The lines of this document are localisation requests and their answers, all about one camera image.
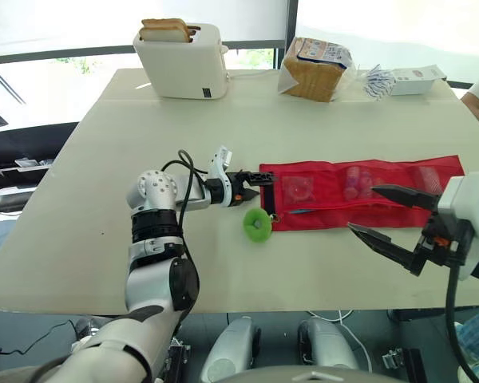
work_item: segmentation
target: toast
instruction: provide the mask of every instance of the toast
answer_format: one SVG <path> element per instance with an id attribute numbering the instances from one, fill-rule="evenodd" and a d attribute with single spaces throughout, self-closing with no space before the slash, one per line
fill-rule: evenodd
<path id="1" fill-rule="evenodd" d="M 190 42 L 188 31 L 181 26 L 144 27 L 139 34 L 144 41 Z"/>

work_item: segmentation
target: bread slice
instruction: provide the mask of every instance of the bread slice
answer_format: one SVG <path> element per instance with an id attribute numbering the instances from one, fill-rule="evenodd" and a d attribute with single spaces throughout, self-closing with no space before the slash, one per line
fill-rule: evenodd
<path id="1" fill-rule="evenodd" d="M 144 41 L 190 42 L 188 30 L 176 24 L 144 27 L 139 34 Z"/>
<path id="2" fill-rule="evenodd" d="M 159 26 L 161 24 L 179 24 L 184 28 L 187 28 L 186 23 L 180 18 L 145 18 L 142 20 L 142 25 L 147 26 Z"/>

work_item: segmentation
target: table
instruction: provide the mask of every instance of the table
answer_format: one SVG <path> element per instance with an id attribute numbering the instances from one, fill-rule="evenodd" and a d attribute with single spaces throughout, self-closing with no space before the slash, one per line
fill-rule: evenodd
<path id="1" fill-rule="evenodd" d="M 378 102 L 352 87 L 330 104 L 277 94 L 276 71 L 232 78 L 217 101 L 160 99 L 146 83 L 142 69 L 117 71 L 66 142 L 0 250 L 0 310 L 124 313 L 125 196 L 141 172 L 176 158 L 179 148 L 206 168 L 224 144 L 233 151 L 231 171 L 451 154 L 467 172 L 479 170 L 479 124 L 442 81 L 425 95 Z M 444 306 L 447 269 L 428 264 L 416 278 L 347 229 L 249 242 L 241 226 L 254 206 L 259 199 L 185 216 L 201 279 L 195 312 Z M 419 235 L 382 231 L 407 248 Z M 457 304 L 479 305 L 479 281 L 461 283 Z"/>

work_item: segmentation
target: toaster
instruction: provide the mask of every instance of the toaster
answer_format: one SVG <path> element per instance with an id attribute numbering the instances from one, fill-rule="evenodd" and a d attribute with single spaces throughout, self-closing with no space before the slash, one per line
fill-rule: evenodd
<path id="1" fill-rule="evenodd" d="M 220 98 L 227 92 L 228 74 L 218 28 L 191 24 L 191 42 L 144 41 L 137 34 L 133 46 L 156 93 L 162 97 Z"/>

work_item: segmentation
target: white cable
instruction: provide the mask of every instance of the white cable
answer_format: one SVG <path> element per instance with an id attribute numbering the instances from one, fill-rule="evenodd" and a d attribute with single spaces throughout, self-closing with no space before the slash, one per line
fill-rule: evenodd
<path id="1" fill-rule="evenodd" d="M 337 319 L 324 318 L 324 317 L 322 317 L 322 316 L 320 316 L 320 315 L 317 315 L 316 313 L 314 313 L 314 312 L 312 312 L 312 311 L 307 311 L 307 313 L 309 313 L 309 314 L 312 315 L 313 317 L 320 318 L 320 319 L 322 319 L 323 321 L 327 321 L 327 322 L 330 322 L 330 323 L 338 323 L 338 322 L 341 321 L 341 319 L 344 320 L 344 319 L 348 318 L 348 317 L 351 315 L 351 313 L 353 313 L 353 310 L 348 311 L 348 312 L 345 313 L 341 318 L 337 318 Z"/>
<path id="2" fill-rule="evenodd" d="M 255 73 L 240 73 L 240 74 L 234 74 L 234 75 L 229 74 L 229 78 L 260 76 L 261 74 L 266 74 L 266 73 L 276 71 L 276 69 L 258 69 L 258 70 L 259 72 L 255 72 Z"/>
<path id="3" fill-rule="evenodd" d="M 346 331 L 348 333 L 350 333 L 351 337 L 360 345 L 360 347 L 362 347 L 362 349 L 364 350 L 364 354 L 366 355 L 366 360 L 367 360 L 367 369 L 369 370 L 370 373 L 373 372 L 373 365 L 371 364 L 370 362 L 370 357 L 369 357 L 369 354 L 367 353 L 367 349 L 366 347 L 362 344 L 361 341 L 358 340 L 357 337 L 355 337 L 355 335 L 353 334 L 353 331 L 351 331 L 348 326 L 346 326 L 344 323 L 342 323 L 342 313 L 341 313 L 341 310 L 338 311 L 338 317 L 339 317 L 339 321 L 341 322 L 341 326 L 344 327 L 346 329 Z"/>

